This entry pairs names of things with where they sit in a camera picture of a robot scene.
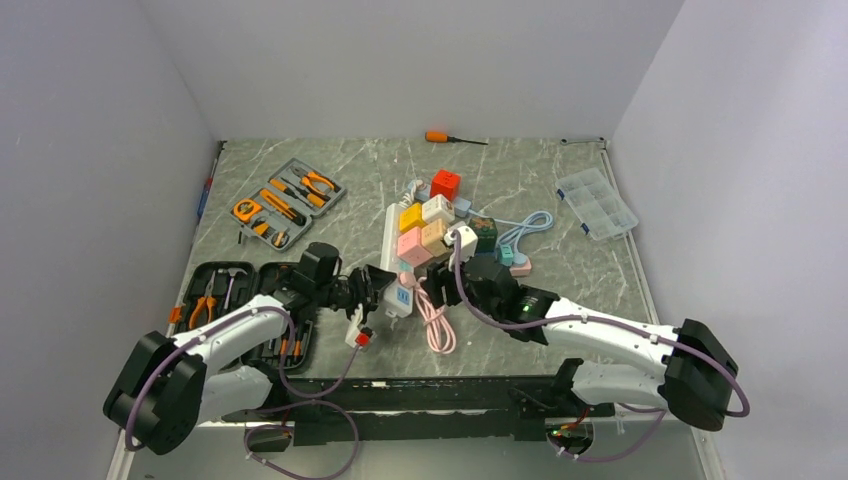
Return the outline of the white power strip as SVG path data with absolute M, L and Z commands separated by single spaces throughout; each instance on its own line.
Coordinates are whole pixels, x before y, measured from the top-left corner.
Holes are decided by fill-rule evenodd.
M 380 269 L 399 275 L 403 262 L 397 256 L 397 243 L 400 236 L 399 217 L 404 208 L 398 203 L 390 204 L 385 212 L 382 234 Z M 383 291 L 381 306 L 390 318 L 405 318 L 412 314 L 412 291 L 403 286 L 398 278 Z

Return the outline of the pink cube socket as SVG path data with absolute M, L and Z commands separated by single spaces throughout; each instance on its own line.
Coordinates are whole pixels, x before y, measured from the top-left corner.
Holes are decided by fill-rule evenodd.
M 433 258 L 423 246 L 422 228 L 413 227 L 398 237 L 396 253 L 400 260 L 416 268 Z

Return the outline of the tan cube socket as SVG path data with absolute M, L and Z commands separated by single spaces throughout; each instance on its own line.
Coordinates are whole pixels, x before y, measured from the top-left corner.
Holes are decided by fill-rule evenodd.
M 449 224 L 443 219 L 436 219 L 421 229 L 420 244 L 434 258 L 448 252 L 444 242 Z

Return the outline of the green cube adapter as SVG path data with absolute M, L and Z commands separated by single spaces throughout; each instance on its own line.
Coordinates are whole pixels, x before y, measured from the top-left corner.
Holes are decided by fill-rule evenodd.
M 490 217 L 471 218 L 469 227 L 477 236 L 476 254 L 491 254 L 495 251 L 498 239 L 496 222 Z

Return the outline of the yellow cube socket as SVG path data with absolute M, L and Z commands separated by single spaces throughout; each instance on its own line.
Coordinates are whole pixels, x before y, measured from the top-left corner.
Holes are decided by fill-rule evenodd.
M 423 206 L 421 203 L 413 203 L 405 208 L 398 218 L 398 230 L 401 234 L 414 229 L 424 228 L 427 222 L 423 218 Z

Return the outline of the white cube socket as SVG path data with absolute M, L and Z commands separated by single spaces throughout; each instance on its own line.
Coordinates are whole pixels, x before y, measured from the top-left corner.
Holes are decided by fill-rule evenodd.
M 421 213 L 422 219 L 427 224 L 443 220 L 450 225 L 456 218 L 453 203 L 443 194 L 437 194 L 424 202 L 421 206 Z

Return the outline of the pink power strip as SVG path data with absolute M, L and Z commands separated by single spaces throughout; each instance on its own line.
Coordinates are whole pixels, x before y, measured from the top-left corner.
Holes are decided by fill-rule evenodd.
M 510 273 L 513 277 L 521 278 L 526 277 L 532 272 L 532 262 L 527 259 L 523 263 L 513 263 L 509 267 Z

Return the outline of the grey tool tray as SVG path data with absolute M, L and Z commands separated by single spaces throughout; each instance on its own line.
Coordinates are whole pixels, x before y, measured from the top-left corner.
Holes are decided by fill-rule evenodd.
M 346 193 L 347 188 L 325 171 L 291 158 L 260 187 L 235 202 L 229 215 L 241 235 L 284 252 Z

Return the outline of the clear plastic organizer box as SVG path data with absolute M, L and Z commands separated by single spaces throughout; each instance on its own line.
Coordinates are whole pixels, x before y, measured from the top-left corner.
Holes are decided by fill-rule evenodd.
M 577 216 L 584 232 L 595 241 L 621 238 L 639 224 L 632 210 L 596 167 L 558 179 L 555 188 L 558 197 Z

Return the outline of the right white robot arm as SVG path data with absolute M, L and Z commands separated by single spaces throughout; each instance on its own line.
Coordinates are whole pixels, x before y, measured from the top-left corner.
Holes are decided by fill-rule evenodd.
M 449 261 L 426 269 L 423 289 L 437 306 L 463 305 L 481 322 L 521 342 L 588 351 L 602 364 L 566 358 L 550 387 L 557 411 L 574 415 L 604 404 L 666 410 L 701 430 L 717 432 L 728 417 L 749 414 L 739 395 L 738 366 L 704 323 L 680 327 L 627 320 L 554 292 L 521 284 L 492 257 Z

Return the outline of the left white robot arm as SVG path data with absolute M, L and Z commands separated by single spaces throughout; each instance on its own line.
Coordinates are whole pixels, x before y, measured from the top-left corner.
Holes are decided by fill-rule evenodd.
M 294 338 L 304 319 L 320 309 L 345 312 L 345 341 L 355 352 L 370 342 L 369 313 L 397 273 L 373 265 L 341 271 L 338 250 L 314 242 L 298 262 L 279 269 L 271 290 L 257 294 L 218 320 L 166 337 L 153 331 L 134 346 L 108 394 L 105 416 L 124 431 L 126 449 L 171 452 L 196 425 L 236 411 L 264 420 L 279 417 L 286 390 L 272 374 L 252 365 L 226 367 L 260 344 Z

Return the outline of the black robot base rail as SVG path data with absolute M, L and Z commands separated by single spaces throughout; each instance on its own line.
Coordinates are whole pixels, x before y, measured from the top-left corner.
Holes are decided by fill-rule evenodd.
M 330 442 L 508 437 L 542 441 L 557 422 L 610 417 L 610 404 L 588 406 L 553 375 L 353 378 L 326 396 L 325 405 L 283 413 L 296 396 L 277 384 L 258 411 L 224 421 L 278 423 L 294 429 L 297 446 Z

